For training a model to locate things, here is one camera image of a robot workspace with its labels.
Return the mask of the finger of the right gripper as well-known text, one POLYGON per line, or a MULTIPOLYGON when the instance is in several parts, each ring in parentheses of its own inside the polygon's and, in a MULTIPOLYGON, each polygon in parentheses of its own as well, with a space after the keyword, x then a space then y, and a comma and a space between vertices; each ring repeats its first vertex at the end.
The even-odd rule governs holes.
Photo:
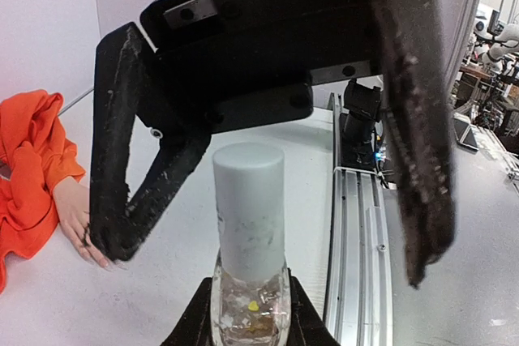
POLYGON ((97 46, 88 236, 111 261, 134 257, 210 144, 204 111, 183 91, 170 91, 172 82, 133 22, 97 46), (130 194, 126 178, 136 118, 158 131, 159 151, 130 194))
POLYGON ((449 112, 439 73, 410 42, 392 0, 371 0, 380 37, 383 121, 394 163, 408 284, 419 288, 456 235, 449 112))

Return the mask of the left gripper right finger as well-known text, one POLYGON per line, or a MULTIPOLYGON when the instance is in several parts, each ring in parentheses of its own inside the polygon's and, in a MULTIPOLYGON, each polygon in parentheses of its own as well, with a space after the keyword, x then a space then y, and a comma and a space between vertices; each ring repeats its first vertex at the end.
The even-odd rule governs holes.
POLYGON ((334 346, 336 340, 312 305, 299 280, 290 276, 291 318, 288 346, 334 346))

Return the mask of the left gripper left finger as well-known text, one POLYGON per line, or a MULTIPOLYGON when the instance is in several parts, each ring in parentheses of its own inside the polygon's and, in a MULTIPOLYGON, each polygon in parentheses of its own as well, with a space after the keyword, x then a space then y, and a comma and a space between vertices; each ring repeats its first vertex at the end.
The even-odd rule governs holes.
POLYGON ((212 330, 210 319, 212 279, 204 278, 174 329, 161 346, 210 346, 212 330))

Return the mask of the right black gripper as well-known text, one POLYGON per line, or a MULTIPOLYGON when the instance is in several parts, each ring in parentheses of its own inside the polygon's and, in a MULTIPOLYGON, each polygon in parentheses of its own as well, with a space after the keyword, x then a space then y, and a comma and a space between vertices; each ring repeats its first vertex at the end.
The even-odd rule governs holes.
POLYGON ((371 0, 155 0, 137 111, 165 141, 308 117, 316 85, 377 75, 371 0))

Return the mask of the clear nail polish bottle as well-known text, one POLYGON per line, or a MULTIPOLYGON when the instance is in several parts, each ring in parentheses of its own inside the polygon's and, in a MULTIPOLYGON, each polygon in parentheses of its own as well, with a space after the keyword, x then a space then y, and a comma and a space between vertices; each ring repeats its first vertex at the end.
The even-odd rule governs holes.
POLYGON ((214 345, 286 345, 291 323, 288 267, 269 280, 243 281, 226 272, 217 257, 210 321, 214 345))

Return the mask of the white nail polish cap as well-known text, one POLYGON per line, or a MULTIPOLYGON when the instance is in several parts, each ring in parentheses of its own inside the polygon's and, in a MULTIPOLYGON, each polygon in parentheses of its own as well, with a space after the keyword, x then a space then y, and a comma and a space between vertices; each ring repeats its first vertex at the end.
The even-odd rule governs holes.
POLYGON ((285 154, 262 143, 234 143, 212 157, 223 269, 246 282, 285 265, 285 154))

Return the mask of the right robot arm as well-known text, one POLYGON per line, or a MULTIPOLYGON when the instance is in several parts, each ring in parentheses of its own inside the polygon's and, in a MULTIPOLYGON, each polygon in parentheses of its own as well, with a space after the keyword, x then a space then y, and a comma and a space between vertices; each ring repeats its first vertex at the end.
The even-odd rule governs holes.
POLYGON ((127 261, 216 133, 289 122, 315 85, 344 81, 341 158, 393 164, 406 274, 418 287, 455 237, 437 0, 155 0, 96 53, 84 241, 127 261))

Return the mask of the mannequin hand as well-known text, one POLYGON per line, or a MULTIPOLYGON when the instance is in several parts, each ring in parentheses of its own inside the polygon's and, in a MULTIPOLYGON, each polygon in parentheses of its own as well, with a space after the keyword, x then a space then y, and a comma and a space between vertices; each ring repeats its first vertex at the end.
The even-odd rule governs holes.
POLYGON ((61 230, 82 259, 107 271, 127 270, 127 266, 109 260, 90 241, 89 188, 66 177, 54 187, 52 197, 61 230))

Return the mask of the orange cloth garment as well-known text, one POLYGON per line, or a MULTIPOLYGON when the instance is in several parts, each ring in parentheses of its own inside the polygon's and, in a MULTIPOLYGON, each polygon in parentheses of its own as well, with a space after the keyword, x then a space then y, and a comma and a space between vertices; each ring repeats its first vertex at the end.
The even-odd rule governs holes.
POLYGON ((1 102, 1 162, 11 171, 1 180, 1 289, 7 283, 6 256, 32 258, 57 228, 55 186, 85 175, 76 161, 77 146, 58 117, 62 105, 61 94, 45 90, 1 102))

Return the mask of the aluminium front rail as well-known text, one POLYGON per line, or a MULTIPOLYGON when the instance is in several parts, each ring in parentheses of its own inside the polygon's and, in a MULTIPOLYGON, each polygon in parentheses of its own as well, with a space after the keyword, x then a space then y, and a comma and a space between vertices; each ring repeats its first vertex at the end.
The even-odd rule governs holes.
POLYGON ((393 290, 383 188, 371 170, 341 162, 342 97, 333 113, 332 217, 323 320, 341 345, 392 346, 393 290))

